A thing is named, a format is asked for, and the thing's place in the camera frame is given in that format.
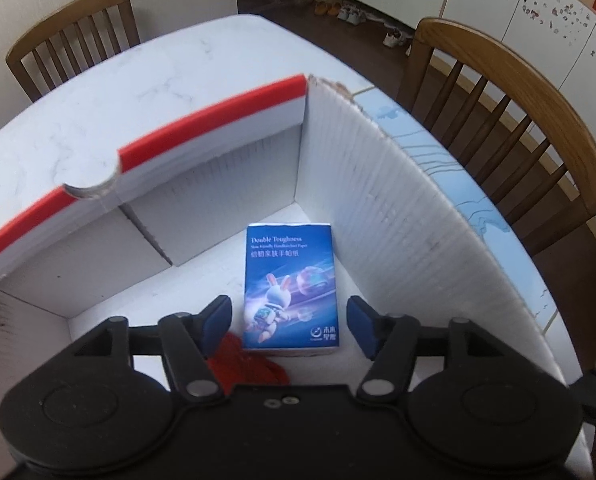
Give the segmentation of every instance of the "chair backrest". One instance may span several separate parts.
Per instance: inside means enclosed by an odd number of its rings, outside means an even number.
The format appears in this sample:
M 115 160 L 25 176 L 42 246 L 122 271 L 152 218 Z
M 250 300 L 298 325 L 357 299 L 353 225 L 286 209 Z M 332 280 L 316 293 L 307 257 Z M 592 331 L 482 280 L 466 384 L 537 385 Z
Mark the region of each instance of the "chair backrest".
M 20 83 L 20 86 L 22 86 L 26 94 L 31 98 L 31 101 L 37 101 L 42 96 L 42 93 L 22 64 L 22 59 L 27 56 L 27 54 L 33 54 L 33 58 L 38 65 L 38 69 L 40 70 L 40 74 L 42 74 L 42 78 L 44 79 L 48 90 L 51 91 L 56 87 L 56 82 L 53 81 L 50 76 L 47 65 L 37 50 L 41 44 L 44 43 L 46 45 L 50 59 L 55 67 L 55 72 L 57 72 L 60 77 L 60 81 L 57 84 L 60 85 L 61 83 L 68 81 L 70 78 L 60 60 L 60 56 L 58 55 L 60 48 L 56 50 L 56 45 L 51 41 L 53 36 L 59 36 L 62 49 L 66 53 L 66 57 L 71 65 L 74 75 L 78 75 L 82 70 L 91 68 L 94 65 L 94 59 L 91 56 L 91 51 L 89 51 L 89 47 L 85 40 L 85 33 L 82 32 L 82 27 L 79 23 L 80 20 L 85 21 L 84 18 L 86 19 L 100 60 L 107 59 L 108 54 L 105 50 L 104 43 L 102 42 L 100 31 L 94 20 L 94 14 L 97 12 L 102 14 L 102 20 L 109 37 L 111 49 L 113 50 L 109 55 L 113 56 L 114 54 L 119 54 L 121 52 L 120 43 L 118 42 L 118 37 L 113 28 L 113 23 L 111 23 L 111 16 L 108 11 L 108 9 L 113 6 L 118 7 L 120 20 L 124 27 L 124 33 L 129 46 L 140 44 L 140 37 L 138 35 L 138 29 L 136 28 L 135 18 L 133 17 L 130 0 L 74 0 L 62 7 L 62 9 L 56 10 L 50 16 L 33 25 L 30 30 L 15 42 L 14 46 L 12 46 L 8 54 L 6 54 L 6 64 L 18 80 L 18 83 Z M 78 43 L 82 50 L 82 57 L 86 63 L 86 67 L 84 68 L 80 66 L 71 43 L 66 36 L 66 32 L 68 32 L 70 26 L 73 26 L 76 37 L 78 38 Z
M 546 136 L 539 147 L 533 150 L 529 157 L 490 194 L 492 202 L 499 203 L 520 182 L 549 146 L 553 146 L 563 160 L 563 164 L 555 172 L 507 213 L 505 216 L 507 222 L 513 225 L 522 218 L 567 171 L 580 192 L 580 195 L 565 209 L 557 212 L 521 238 L 527 252 L 532 256 L 539 253 L 595 216 L 596 142 L 563 95 L 533 66 L 499 41 L 460 23 L 440 18 L 425 18 L 415 32 L 411 55 L 398 91 L 398 103 L 412 112 L 427 66 L 436 48 L 457 61 L 426 117 L 416 118 L 427 130 L 431 130 L 436 123 L 462 67 L 466 65 L 481 75 L 441 136 L 440 141 L 447 149 L 472 113 L 488 81 L 505 93 L 462 153 L 457 156 L 463 166 L 472 159 L 484 143 L 510 101 L 514 101 L 526 113 L 514 131 L 474 175 L 479 185 L 485 182 L 510 153 L 532 121 Z

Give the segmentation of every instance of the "white sneaker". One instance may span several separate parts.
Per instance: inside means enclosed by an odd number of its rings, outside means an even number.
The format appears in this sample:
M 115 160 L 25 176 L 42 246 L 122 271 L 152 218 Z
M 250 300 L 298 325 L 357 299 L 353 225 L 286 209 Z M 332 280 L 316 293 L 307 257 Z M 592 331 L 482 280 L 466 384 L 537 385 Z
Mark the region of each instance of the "white sneaker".
M 395 29 L 392 32 L 387 33 L 382 44 L 389 48 L 394 48 L 395 46 L 404 45 L 406 40 L 407 36 L 401 30 Z
M 351 23 L 352 25 L 359 25 L 366 21 L 367 17 L 364 15 L 362 10 L 354 9 L 349 12 L 349 17 L 347 18 L 347 22 Z
M 338 19 L 339 20 L 344 20 L 347 21 L 347 18 L 349 17 L 349 7 L 348 6 L 342 6 L 340 11 L 338 12 Z

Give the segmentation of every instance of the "dark floor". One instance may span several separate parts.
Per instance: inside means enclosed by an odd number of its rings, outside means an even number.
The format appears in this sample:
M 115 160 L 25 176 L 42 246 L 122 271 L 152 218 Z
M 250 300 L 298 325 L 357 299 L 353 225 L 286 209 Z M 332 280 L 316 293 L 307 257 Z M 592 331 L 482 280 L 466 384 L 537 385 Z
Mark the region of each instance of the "dark floor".
M 312 7 L 271 9 L 262 14 L 341 59 L 386 94 L 393 98 L 396 96 L 407 56 L 404 48 L 389 49 L 382 45 L 385 35 L 382 25 L 367 22 L 353 27 L 336 18 L 315 16 Z M 444 76 L 440 72 L 430 68 L 414 111 L 417 107 L 430 106 L 430 97 L 437 92 L 443 80 Z M 454 92 L 446 107 L 449 113 L 443 112 L 432 133 L 444 131 L 450 112 L 455 113 L 465 97 L 466 93 L 461 89 Z M 479 125 L 487 114 L 488 111 L 478 105 L 470 122 L 451 146 L 452 153 L 460 152 L 469 133 L 474 132 L 473 125 Z M 472 165 L 478 167 L 487 155 L 488 146 L 496 145 L 506 134 L 508 130 L 499 124 L 488 139 L 488 145 L 483 146 L 478 153 L 479 157 L 474 157 L 468 168 Z M 518 145 L 507 157 L 507 171 L 526 154 L 527 150 Z M 485 190 L 499 183 L 504 173 L 505 168 L 496 170 L 486 182 Z M 527 190 L 533 189 L 536 182 L 545 176 L 546 172 L 542 167 L 534 168 L 517 189 L 500 203 L 501 210 L 504 212 L 509 206 L 514 205 L 519 197 L 524 196 Z M 567 201 L 559 188 L 552 190 L 534 208 L 535 210 L 531 211 L 532 215 L 527 215 L 526 220 L 523 219 L 524 224 L 517 224 L 518 231 L 525 231 L 540 219 L 547 218 L 547 215 L 562 207 Z M 596 239 L 586 226 L 582 226 L 538 254 L 534 261 L 568 327 L 582 368 L 591 368 L 596 359 Z M 596 441 L 592 455 L 596 470 Z

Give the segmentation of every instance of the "rabbit astronaut illustration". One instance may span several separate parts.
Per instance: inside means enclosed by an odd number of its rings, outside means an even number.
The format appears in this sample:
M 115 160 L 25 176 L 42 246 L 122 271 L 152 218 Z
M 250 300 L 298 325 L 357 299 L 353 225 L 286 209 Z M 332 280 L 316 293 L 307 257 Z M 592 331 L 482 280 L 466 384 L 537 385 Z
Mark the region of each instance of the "rabbit astronaut illustration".
M 273 274 L 267 274 L 269 289 L 265 296 L 265 306 L 260 307 L 254 314 L 251 324 L 247 327 L 250 332 L 259 330 L 258 343 L 262 343 L 273 336 L 278 323 L 289 320 L 286 312 L 291 303 L 289 282 L 291 278 L 285 276 L 281 285 Z

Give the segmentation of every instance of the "red cloth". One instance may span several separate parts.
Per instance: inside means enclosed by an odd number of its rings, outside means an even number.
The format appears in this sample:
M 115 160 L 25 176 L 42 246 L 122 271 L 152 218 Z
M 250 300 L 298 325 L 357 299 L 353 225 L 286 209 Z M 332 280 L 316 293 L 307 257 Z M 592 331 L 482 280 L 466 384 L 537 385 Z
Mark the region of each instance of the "red cloth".
M 284 368 L 262 355 L 244 352 L 242 341 L 231 332 L 207 362 L 226 394 L 236 384 L 289 384 Z

